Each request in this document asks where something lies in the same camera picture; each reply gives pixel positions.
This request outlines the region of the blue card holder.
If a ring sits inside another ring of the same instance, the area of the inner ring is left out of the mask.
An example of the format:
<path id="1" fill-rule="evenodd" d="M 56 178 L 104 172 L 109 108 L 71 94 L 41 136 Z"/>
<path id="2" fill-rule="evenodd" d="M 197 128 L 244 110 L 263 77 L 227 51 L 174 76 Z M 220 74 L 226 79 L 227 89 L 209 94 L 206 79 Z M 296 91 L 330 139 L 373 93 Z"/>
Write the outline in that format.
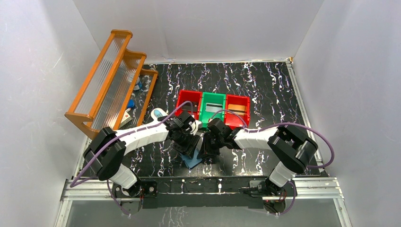
<path id="1" fill-rule="evenodd" d="M 199 163 L 202 162 L 202 158 L 198 158 L 198 155 L 199 155 L 199 150 L 195 149 L 192 158 L 190 158 L 187 155 L 183 155 L 183 154 L 181 154 L 180 156 L 181 156 L 181 159 L 184 161 L 186 167 L 189 169 L 192 169 L 195 166 L 197 166 Z"/>

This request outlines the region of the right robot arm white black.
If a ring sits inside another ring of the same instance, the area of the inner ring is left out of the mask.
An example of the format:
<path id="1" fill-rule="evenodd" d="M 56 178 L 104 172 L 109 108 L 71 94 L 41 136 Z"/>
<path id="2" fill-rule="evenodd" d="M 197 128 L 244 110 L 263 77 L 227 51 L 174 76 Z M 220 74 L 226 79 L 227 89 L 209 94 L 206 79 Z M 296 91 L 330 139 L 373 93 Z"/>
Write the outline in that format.
<path id="1" fill-rule="evenodd" d="M 223 147 L 229 149 L 269 149 L 279 163 L 266 179 L 267 192 L 280 195 L 295 175 L 303 173 L 313 159 L 318 145 L 299 129 L 299 124 L 279 123 L 265 129 L 231 128 L 220 119 L 207 125 L 198 157 L 218 156 Z"/>

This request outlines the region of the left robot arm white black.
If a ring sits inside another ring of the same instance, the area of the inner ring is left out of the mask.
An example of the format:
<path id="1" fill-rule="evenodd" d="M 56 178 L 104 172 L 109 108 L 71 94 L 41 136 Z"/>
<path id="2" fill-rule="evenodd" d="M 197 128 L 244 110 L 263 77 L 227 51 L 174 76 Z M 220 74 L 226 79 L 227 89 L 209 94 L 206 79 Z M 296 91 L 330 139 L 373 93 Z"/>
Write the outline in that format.
<path id="1" fill-rule="evenodd" d="M 103 128 L 84 152 L 84 159 L 100 181 L 112 181 L 130 197 L 139 195 L 140 179 L 122 160 L 129 152 L 148 144 L 170 140 L 174 149 L 184 156 L 195 154 L 202 123 L 189 112 L 168 116 L 160 108 L 151 112 L 153 121 L 127 130 Z"/>

